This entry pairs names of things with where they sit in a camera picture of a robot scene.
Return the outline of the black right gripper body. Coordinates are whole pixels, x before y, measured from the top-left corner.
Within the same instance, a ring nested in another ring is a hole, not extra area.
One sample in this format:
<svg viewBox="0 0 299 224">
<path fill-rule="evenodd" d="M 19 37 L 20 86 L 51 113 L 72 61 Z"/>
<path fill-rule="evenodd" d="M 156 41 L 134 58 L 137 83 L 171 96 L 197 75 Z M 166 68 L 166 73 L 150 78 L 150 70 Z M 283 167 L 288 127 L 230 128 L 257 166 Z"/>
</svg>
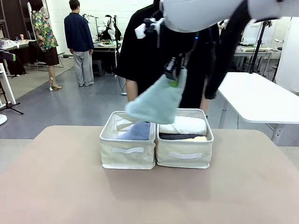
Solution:
<svg viewBox="0 0 299 224">
<path fill-rule="evenodd" d="M 164 74 L 170 80 L 177 81 L 180 71 L 186 67 L 186 53 L 172 57 L 170 62 L 164 66 Z"/>
</svg>

